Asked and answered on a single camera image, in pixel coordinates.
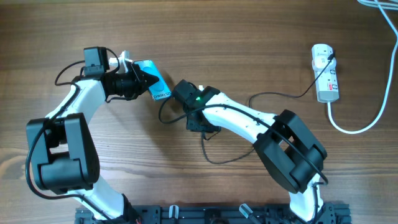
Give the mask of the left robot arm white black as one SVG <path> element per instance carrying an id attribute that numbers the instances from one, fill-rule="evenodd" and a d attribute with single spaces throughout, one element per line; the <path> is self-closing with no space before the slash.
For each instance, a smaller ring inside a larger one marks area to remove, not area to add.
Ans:
<path id="1" fill-rule="evenodd" d="M 25 179 L 40 198 L 74 198 L 96 223 L 141 223 L 142 218 L 100 175 L 100 160 L 88 124 L 103 103 L 135 100 L 163 79 L 149 61 L 133 62 L 106 47 L 83 51 L 84 66 L 70 92 L 46 117 L 26 125 L 28 154 Z"/>

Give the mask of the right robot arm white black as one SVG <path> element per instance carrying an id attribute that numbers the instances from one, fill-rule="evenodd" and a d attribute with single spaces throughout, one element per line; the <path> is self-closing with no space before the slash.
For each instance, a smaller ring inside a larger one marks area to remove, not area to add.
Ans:
<path id="1" fill-rule="evenodd" d="M 322 173 L 326 149 L 292 111 L 264 113 L 239 104 L 220 90 L 199 89 L 186 80 L 172 91 L 185 116 L 209 126 L 228 129 L 246 139 L 269 175 L 290 195 L 290 210 L 301 220 L 315 223 L 323 200 L 318 185 L 328 182 Z"/>

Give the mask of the blue Galaxy smartphone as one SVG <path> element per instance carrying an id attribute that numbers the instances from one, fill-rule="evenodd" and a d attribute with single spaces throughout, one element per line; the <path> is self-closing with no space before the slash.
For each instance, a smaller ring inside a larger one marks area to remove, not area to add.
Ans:
<path id="1" fill-rule="evenodd" d="M 137 65 L 140 71 L 149 75 L 149 77 L 146 77 L 149 86 L 148 91 L 155 101 L 163 100 L 171 96 L 170 88 L 152 60 L 135 61 L 134 65 Z"/>

